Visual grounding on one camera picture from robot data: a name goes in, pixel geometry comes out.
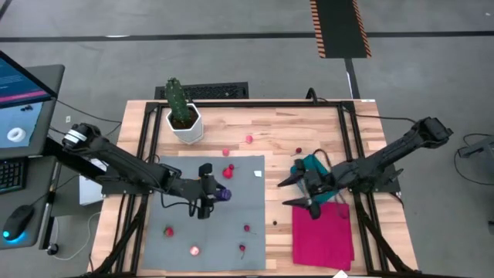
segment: potted cactus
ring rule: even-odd
[[[193,103],[187,103],[180,81],[170,78],[164,92],[171,108],[167,122],[178,139],[186,144],[201,140],[204,136],[201,114]]]

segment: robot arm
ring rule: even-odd
[[[209,217],[215,202],[228,201],[232,193],[220,185],[212,165],[199,168],[199,179],[183,179],[181,171],[166,164],[148,164],[110,143],[98,127],[75,124],[62,140],[63,150],[83,158],[97,158],[115,169],[120,179],[130,185],[147,187],[157,192],[181,197],[190,203],[201,200],[198,217]]]
[[[289,200],[285,205],[295,205],[309,209],[313,219],[320,216],[319,204],[313,200],[317,195],[352,188],[356,192],[368,192],[377,181],[390,179],[384,177],[384,169],[402,159],[412,151],[425,148],[437,148],[448,142],[453,134],[437,118],[427,117],[415,123],[400,139],[382,148],[367,158],[358,158],[335,165],[327,175],[320,175],[314,170],[306,170],[303,162],[295,161],[297,172],[278,186],[286,186],[302,180],[305,192],[303,198]]]

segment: purple object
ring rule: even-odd
[[[232,197],[232,192],[228,189],[221,189],[220,191],[215,192],[215,197],[218,201],[228,201]]]

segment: blue light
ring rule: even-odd
[[[20,243],[22,240],[25,239],[25,231],[22,232],[22,234],[17,238],[17,239],[13,239],[13,240],[5,240],[8,244],[17,244],[17,243]]]

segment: computer mouse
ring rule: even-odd
[[[21,205],[7,218],[3,225],[3,237],[7,240],[17,239],[28,225],[34,214],[32,205]]]

